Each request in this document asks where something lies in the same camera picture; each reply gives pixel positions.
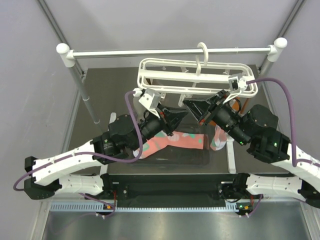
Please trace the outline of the orange beige sock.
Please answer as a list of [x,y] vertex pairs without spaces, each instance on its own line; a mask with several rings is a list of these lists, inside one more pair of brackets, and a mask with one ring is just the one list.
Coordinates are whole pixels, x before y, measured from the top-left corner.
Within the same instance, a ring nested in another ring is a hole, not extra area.
[[249,102],[250,100],[248,98],[236,97],[230,101],[230,106],[234,111],[243,115],[247,109]]

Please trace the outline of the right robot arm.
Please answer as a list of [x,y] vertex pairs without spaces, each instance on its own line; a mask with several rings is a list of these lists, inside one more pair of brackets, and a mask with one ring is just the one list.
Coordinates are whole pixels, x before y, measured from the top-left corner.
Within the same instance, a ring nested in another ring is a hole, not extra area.
[[277,130],[278,117],[267,107],[256,104],[245,115],[227,101],[229,93],[221,90],[206,99],[183,100],[200,125],[214,122],[255,159],[282,168],[292,177],[265,177],[241,173],[233,181],[239,198],[247,195],[291,197],[320,207],[320,161],[298,146],[293,139]]

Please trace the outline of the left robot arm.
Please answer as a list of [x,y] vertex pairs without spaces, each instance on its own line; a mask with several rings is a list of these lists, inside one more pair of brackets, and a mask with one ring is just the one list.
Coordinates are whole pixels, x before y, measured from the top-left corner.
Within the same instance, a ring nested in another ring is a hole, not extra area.
[[109,198],[114,191],[108,174],[76,175],[91,167],[115,162],[131,164],[143,153],[143,145],[159,133],[172,136],[188,111],[157,107],[159,116],[149,111],[136,121],[133,114],[123,114],[108,125],[108,130],[83,145],[48,158],[27,157],[24,169],[28,178],[23,191],[32,200],[42,200],[62,193],[80,193]]

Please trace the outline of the white plastic clip hanger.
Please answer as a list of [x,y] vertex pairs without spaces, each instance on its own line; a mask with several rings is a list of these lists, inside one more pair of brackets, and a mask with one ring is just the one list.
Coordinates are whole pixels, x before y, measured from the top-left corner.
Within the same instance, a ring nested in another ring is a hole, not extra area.
[[[153,89],[160,93],[161,98],[166,94],[178,94],[179,106],[183,100],[194,95],[210,96],[220,90],[230,92],[228,77],[242,74],[247,83],[247,88],[240,98],[253,98],[258,93],[255,83],[248,84],[255,79],[252,69],[242,63],[210,62],[209,50],[205,43],[198,44],[203,53],[203,60],[197,55],[194,61],[163,58],[145,58],[138,68],[137,88],[135,96],[141,98],[146,89]],[[149,85],[146,79],[159,80],[161,85]]]

